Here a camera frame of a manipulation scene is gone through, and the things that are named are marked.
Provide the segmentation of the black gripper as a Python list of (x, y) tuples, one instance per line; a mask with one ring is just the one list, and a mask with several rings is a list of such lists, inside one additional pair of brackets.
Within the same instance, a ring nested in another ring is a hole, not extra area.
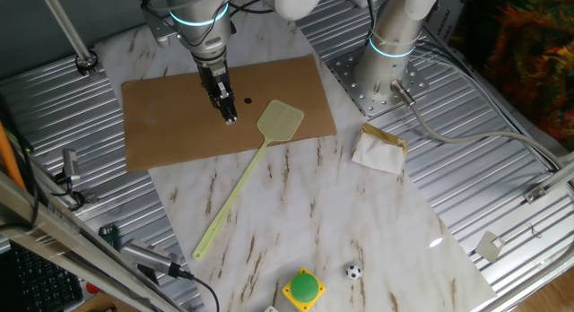
[(227, 62), (218, 61), (209, 65), (202, 63), (197, 65), (197, 69), (213, 107), (222, 114), (227, 125), (233, 124), (238, 116)]

